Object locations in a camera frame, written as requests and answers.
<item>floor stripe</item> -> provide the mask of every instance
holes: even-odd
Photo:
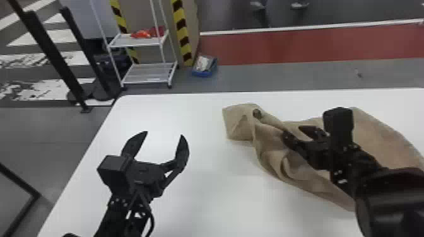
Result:
[[[61,52],[69,66],[88,65],[83,51]],[[0,55],[0,69],[39,67],[50,64],[45,54],[11,54]]]
[[[388,20],[388,21],[370,21],[358,23],[338,23],[328,25],[308,25],[308,26],[289,26],[277,28],[256,28],[246,30],[222,30],[214,32],[201,32],[200,36],[207,35],[237,35],[244,33],[261,33],[261,32],[287,32],[293,30],[320,30],[330,28],[352,28],[352,27],[368,27],[368,26],[384,26],[384,25],[405,25],[405,24],[418,24],[423,23],[423,18],[416,18],[410,20]]]
[[[63,18],[62,14],[57,13],[54,16],[50,17],[49,19],[47,19],[44,24],[52,24],[52,23],[64,23],[66,22],[65,19]]]
[[[25,8],[23,8],[24,11],[29,11],[29,10],[33,10],[33,11],[37,11],[41,8],[43,8],[46,5],[49,5],[50,3],[53,3],[56,0],[39,0]],[[2,18],[0,20],[0,30],[12,25],[13,23],[19,21],[19,17],[16,13],[12,13],[8,16],[5,16],[4,18]]]
[[[57,49],[60,52],[69,52],[69,51],[78,51],[81,50],[80,45],[78,42],[74,43],[58,43],[56,44]],[[43,51],[40,49],[40,46],[38,44],[36,45],[22,45],[19,47],[3,47],[0,48],[1,54],[36,54],[36,53],[42,53]]]
[[[202,36],[220,65],[424,57],[424,28],[392,25]]]
[[[72,43],[76,42],[75,36],[72,34],[70,29],[65,30],[47,30],[47,34],[49,34],[50,38],[54,43]],[[26,32],[21,37],[13,40],[8,44],[10,46],[22,46],[22,45],[36,45],[37,42],[34,40],[32,35],[29,32]]]
[[[80,84],[92,83],[94,78],[78,78]],[[68,87],[62,79],[48,79],[38,82],[13,81],[0,87],[0,100],[9,101],[66,101]],[[113,100],[86,100],[89,106],[109,106]]]

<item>towel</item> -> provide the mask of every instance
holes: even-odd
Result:
[[[388,168],[417,167],[423,169],[423,157],[402,134],[365,113],[351,108],[355,128],[353,141]],[[304,121],[280,121],[253,103],[223,109],[227,137],[236,141],[252,141],[262,167],[283,182],[294,185],[340,207],[355,210],[354,200],[333,185],[328,171],[313,169],[298,153],[281,140],[288,130],[301,140],[309,141],[300,125],[314,125],[324,129],[322,117]]]

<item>white table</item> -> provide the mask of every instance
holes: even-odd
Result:
[[[110,197],[96,168],[144,130],[149,134],[138,160],[172,159],[180,134],[191,151],[184,172],[152,202],[152,236],[362,236],[354,213],[271,177],[248,142],[228,140],[221,109],[253,102],[281,120],[302,120],[336,106],[356,106],[403,133],[422,153],[422,101],[424,89],[418,88],[124,96],[98,131],[39,236],[93,236]]]

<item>black cable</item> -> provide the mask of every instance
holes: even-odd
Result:
[[[149,215],[150,215],[150,228],[145,237],[149,237],[151,233],[153,232],[153,229],[155,228],[155,218],[153,217],[153,214],[151,212],[149,212]]]

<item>metal shelf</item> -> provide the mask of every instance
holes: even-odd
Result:
[[[141,46],[159,46],[163,45],[168,37],[169,31],[166,30],[165,34],[158,40],[157,37],[153,38],[132,38],[131,34],[118,34],[109,43],[110,48],[124,48],[124,47],[141,47]]]
[[[178,62],[158,64],[133,64],[122,82],[124,84],[168,83],[169,85]]]
[[[90,6],[94,12],[94,17],[100,29],[100,33],[102,34],[103,42],[105,45],[107,45],[107,53],[110,57],[110,61],[112,63],[112,66],[114,67],[116,77],[118,78],[119,83],[121,84],[121,87],[124,87],[124,84],[167,83],[168,88],[171,88],[172,77],[174,76],[175,70],[177,68],[178,59],[177,59],[177,54],[175,53],[172,39],[169,37],[170,32],[169,32],[169,27],[167,23],[167,18],[163,10],[162,1],[149,0],[151,14],[153,17],[153,21],[155,23],[154,25],[155,29],[159,29],[158,19],[156,17],[156,11],[155,11],[155,3],[159,5],[163,24],[164,24],[164,29],[165,29],[165,32],[162,37],[132,38],[131,34],[121,33],[120,29],[116,25],[117,35],[110,43],[107,42],[106,34],[102,28],[102,24],[96,12],[96,7],[93,1],[94,0],[89,0]],[[172,54],[174,57],[174,59],[172,60],[173,62],[166,62],[165,53],[163,52],[164,50],[163,44],[166,42],[167,38],[169,38],[168,42],[172,49]],[[160,52],[160,56],[162,58],[162,62],[155,63],[155,64],[138,64],[137,62],[135,62],[133,57],[130,56],[130,51],[128,48],[129,47],[144,47],[144,46],[147,46],[147,47],[159,46],[158,49]],[[121,76],[122,74],[118,70],[117,64],[114,59],[114,55],[112,53],[113,48],[125,48],[127,55],[129,56],[131,60],[131,67],[128,69],[124,77]],[[145,60],[145,59],[148,60],[148,55],[145,55],[142,60]]]

